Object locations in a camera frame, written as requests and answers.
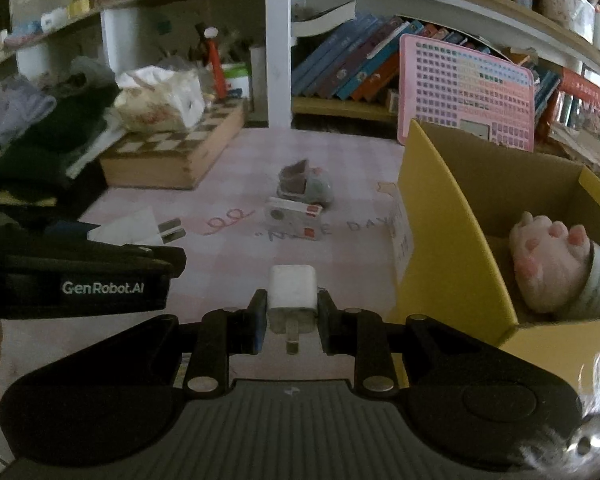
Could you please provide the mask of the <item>white charger plug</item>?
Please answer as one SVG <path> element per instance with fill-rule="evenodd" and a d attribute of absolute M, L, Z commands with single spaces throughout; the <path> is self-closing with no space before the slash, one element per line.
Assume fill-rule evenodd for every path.
<path fill-rule="evenodd" d="M 300 336 L 315 330 L 317 319 L 317 280 L 313 266 L 279 264 L 268 274 L 268 328 L 284 335 L 286 352 L 296 356 Z"/>
<path fill-rule="evenodd" d="M 186 235 L 179 218 L 158 223 L 151 207 L 134 212 L 87 233 L 91 242 L 114 246 L 162 246 Z"/>

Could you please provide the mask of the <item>white small box red label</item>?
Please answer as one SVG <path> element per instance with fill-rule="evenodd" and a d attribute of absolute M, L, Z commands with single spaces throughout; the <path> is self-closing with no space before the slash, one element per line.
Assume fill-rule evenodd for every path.
<path fill-rule="evenodd" d="M 322 212 L 320 205 L 269 197 L 265 202 L 264 218 L 273 232 L 305 240 L 319 240 L 323 235 Z"/>

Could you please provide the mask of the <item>grey toy car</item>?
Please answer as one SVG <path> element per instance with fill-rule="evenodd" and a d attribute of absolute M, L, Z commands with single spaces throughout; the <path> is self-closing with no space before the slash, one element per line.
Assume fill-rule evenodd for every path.
<path fill-rule="evenodd" d="M 311 167 L 306 158 L 279 171 L 276 194 L 283 200 L 322 207 L 329 207 L 335 197 L 329 173 L 320 167 Z"/>

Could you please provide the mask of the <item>pink plush pig toy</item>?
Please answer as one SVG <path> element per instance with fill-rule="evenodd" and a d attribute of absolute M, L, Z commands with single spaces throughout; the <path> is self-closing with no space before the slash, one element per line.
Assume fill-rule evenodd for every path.
<path fill-rule="evenodd" d="M 582 224 L 525 211 L 509 233 L 515 278 L 536 313 L 558 313 L 580 295 L 591 273 L 592 243 Z"/>

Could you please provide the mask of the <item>pile of clothes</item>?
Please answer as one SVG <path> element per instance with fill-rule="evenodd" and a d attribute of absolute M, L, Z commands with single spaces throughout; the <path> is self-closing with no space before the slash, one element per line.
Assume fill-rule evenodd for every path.
<path fill-rule="evenodd" d="M 97 156 L 119 88 L 79 56 L 57 77 L 0 84 L 0 211 L 21 223 L 77 219 L 106 191 Z"/>

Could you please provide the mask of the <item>pink checked table mat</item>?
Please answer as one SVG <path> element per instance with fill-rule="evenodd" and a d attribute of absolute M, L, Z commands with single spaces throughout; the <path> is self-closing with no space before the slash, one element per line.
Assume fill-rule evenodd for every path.
<path fill-rule="evenodd" d="M 270 231 L 264 204 L 283 166 L 308 158 L 326 170 L 335 201 L 322 220 L 322 238 L 300 240 Z M 398 176 L 403 148 L 390 140 L 342 133 L 244 129 L 230 141 L 195 191 L 109 188 L 78 218 L 108 223 L 151 207 L 159 222 L 180 218 L 187 266 L 172 282 L 166 313 L 182 323 L 219 308 L 242 308 L 258 288 L 268 288 L 276 264 L 308 264 L 317 284 L 340 309 L 387 316 L 396 304 L 389 235 L 389 195 L 380 182 Z M 0 387 L 116 334 L 155 313 L 3 322 Z M 268 332 L 256 358 L 235 356 L 233 376 L 245 378 L 353 378 L 348 356 L 322 356 L 317 332 L 301 336 L 298 356 L 287 356 L 283 336 Z"/>

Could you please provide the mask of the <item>wooden chess board box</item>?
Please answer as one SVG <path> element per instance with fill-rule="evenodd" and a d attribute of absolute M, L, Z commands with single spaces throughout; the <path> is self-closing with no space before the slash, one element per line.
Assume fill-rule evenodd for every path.
<path fill-rule="evenodd" d="M 215 103 L 187 131 L 129 133 L 99 157 L 112 188 L 192 190 L 245 122 L 246 101 Z"/>

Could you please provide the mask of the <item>yellow cardboard box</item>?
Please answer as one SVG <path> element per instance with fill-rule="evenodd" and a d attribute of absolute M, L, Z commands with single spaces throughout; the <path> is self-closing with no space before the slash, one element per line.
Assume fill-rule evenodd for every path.
<path fill-rule="evenodd" d="M 407 231 L 392 319 L 431 316 L 591 392 L 600 317 L 555 321 L 530 312 L 508 237 L 529 211 L 580 224 L 600 245 L 600 179 L 571 160 L 411 122 L 396 187 Z"/>

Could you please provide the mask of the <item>floral tissue pack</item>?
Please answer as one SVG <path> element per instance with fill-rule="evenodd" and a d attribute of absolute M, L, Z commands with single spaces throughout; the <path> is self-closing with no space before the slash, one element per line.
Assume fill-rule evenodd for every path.
<path fill-rule="evenodd" d="M 182 132 L 198 125 L 207 105 L 196 70 L 155 65 L 116 77 L 114 110 L 129 132 Z"/>

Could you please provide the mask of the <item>red pen bottle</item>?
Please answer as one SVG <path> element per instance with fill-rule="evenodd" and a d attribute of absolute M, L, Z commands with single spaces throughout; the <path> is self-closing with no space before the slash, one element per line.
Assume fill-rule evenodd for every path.
<path fill-rule="evenodd" d="M 207 27 L 204 30 L 204 39 L 207 43 L 208 58 L 209 63 L 211 64 L 216 95 L 219 100 L 225 100 L 228 96 L 228 90 L 222 69 L 218 44 L 216 43 L 218 33 L 219 32 L 215 27 Z"/>

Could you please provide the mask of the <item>pink keyboard toy tablet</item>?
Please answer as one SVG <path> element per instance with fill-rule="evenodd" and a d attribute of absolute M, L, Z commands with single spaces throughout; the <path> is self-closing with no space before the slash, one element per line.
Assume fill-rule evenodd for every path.
<path fill-rule="evenodd" d="M 534 150 L 534 78 L 490 54 L 424 36 L 400 37 L 398 133 L 413 120 Z"/>

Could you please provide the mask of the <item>row of blue books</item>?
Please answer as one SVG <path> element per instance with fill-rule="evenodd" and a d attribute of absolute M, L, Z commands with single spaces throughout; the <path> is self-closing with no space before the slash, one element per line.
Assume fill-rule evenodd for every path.
<path fill-rule="evenodd" d="M 407 34 L 500 54 L 486 41 L 449 26 L 402 15 L 357 13 L 306 44 L 291 70 L 291 95 L 340 101 L 375 99 L 398 70 L 399 38 Z"/>

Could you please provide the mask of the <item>white bookshelf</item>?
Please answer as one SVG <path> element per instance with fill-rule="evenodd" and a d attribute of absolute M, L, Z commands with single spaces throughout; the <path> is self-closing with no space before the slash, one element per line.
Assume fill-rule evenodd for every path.
<path fill-rule="evenodd" d="M 97 55 L 117 74 L 137 70 L 193 53 L 211 26 L 222 38 L 248 44 L 253 103 L 264 122 L 286 126 L 295 114 L 377 120 L 382 111 L 372 101 L 291 95 L 291 70 L 306 44 L 357 13 L 449 26 L 486 41 L 499 55 L 528 49 L 600 75 L 597 15 L 588 3 L 577 13 L 578 28 L 570 29 L 512 0 L 108 0 L 78 15 L 56 10 L 50 30 L 0 61 L 0 81 L 60 72 L 84 54 Z"/>

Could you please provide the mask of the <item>stack of papers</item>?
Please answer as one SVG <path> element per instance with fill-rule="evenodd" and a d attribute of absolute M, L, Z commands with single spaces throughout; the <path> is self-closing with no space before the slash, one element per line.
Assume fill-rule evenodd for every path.
<path fill-rule="evenodd" d="M 550 140 L 556 141 L 571 157 L 600 174 L 600 112 L 588 112 L 576 119 L 573 127 L 551 122 Z"/>

